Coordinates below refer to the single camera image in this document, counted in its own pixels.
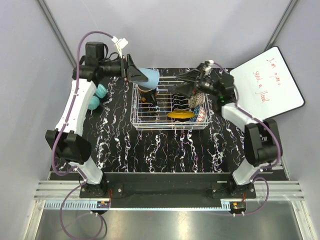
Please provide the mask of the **light blue cup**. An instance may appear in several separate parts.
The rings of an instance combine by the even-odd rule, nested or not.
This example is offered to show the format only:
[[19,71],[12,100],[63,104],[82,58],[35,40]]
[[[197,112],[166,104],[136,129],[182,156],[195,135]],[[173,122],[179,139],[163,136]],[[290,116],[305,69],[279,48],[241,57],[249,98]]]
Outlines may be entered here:
[[149,68],[139,68],[139,70],[148,78],[148,81],[139,82],[138,85],[154,90],[159,83],[160,73],[157,70]]

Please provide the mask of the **blue triangle patterned bowl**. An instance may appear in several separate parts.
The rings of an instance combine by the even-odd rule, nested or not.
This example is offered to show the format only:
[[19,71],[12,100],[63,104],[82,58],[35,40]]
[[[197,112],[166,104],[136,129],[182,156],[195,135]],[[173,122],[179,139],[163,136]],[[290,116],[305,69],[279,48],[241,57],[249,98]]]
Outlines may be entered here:
[[206,121],[207,114],[205,109],[201,105],[196,106],[193,110],[193,113],[194,117],[190,119],[191,122],[200,124]]

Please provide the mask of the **red interior mug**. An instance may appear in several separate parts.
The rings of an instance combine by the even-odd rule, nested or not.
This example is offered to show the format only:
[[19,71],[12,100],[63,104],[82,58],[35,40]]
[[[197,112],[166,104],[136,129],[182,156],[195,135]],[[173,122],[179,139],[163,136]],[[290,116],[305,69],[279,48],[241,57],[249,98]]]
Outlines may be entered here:
[[137,86],[140,99],[145,104],[152,104],[153,106],[157,106],[157,91],[156,89],[150,89],[147,87]]

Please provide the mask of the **yellow patterned plate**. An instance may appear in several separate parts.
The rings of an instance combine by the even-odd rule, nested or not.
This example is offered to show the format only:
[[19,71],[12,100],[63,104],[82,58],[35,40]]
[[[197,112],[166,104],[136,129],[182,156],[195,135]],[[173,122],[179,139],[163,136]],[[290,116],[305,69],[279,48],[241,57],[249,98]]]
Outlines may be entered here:
[[190,119],[194,116],[195,114],[193,112],[187,110],[175,110],[167,114],[167,117],[172,119]]

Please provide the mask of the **white wire dish rack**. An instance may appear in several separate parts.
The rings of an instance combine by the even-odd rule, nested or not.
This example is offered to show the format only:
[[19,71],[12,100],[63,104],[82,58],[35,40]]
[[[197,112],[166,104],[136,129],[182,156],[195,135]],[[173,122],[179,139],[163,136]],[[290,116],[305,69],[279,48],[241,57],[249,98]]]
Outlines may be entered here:
[[134,84],[132,89],[132,101],[130,122],[138,131],[153,130],[203,130],[212,121],[212,113],[208,96],[205,95],[203,104],[204,121],[197,122],[189,119],[177,119],[167,116],[173,111],[190,111],[188,99],[177,93],[168,91],[169,87],[180,85],[183,82],[177,80],[174,76],[161,76],[157,86],[157,106],[153,106],[150,102],[143,102],[139,93],[138,85]]

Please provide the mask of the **black floral square plate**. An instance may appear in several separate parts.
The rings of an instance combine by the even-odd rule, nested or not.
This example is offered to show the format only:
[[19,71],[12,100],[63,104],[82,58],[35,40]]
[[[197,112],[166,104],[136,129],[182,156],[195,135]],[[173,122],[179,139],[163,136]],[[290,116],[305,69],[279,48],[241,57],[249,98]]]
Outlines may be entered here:
[[156,87],[156,92],[158,94],[177,94],[178,91],[176,88],[175,85],[158,85]]

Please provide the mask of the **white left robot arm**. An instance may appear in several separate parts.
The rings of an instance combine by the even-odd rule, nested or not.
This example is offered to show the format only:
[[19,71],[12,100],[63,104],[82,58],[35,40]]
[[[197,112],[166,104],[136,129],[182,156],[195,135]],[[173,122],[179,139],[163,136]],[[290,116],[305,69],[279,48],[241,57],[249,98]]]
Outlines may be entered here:
[[[117,58],[110,59],[106,51],[107,47],[102,42],[85,44],[85,54],[78,57],[73,69],[71,91],[63,114],[55,129],[47,130],[45,134],[55,173],[65,176],[69,171],[77,171],[83,179],[82,185],[97,198],[103,198],[108,193],[108,183],[105,174],[91,158],[90,142],[83,138],[83,125],[91,99],[100,81],[106,77],[117,77],[133,83],[148,81],[130,54],[119,54]],[[69,171],[58,171],[56,158],[65,160],[71,166]]]

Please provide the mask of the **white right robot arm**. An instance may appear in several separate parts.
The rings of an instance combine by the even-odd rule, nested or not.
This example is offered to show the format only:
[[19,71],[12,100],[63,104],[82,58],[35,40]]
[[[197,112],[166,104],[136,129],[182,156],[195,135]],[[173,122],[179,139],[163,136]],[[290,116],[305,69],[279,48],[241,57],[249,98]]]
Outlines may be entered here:
[[188,98],[198,92],[214,96],[214,112],[243,132],[245,158],[230,174],[225,187],[228,195],[236,199],[244,194],[258,173],[278,165],[283,150],[276,121],[260,120],[242,109],[234,77],[221,67],[220,76],[213,80],[210,76],[213,65],[214,61],[207,60],[177,75],[175,78],[183,84],[175,86],[173,91]]

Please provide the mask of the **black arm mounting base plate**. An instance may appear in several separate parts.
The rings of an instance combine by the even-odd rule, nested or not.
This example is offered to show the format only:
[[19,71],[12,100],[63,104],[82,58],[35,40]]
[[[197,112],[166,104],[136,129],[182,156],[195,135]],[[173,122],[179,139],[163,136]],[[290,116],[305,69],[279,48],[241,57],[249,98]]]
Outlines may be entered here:
[[80,198],[110,197],[120,209],[213,209],[222,199],[256,198],[253,184],[242,194],[226,192],[229,173],[106,173],[98,186],[87,184]]

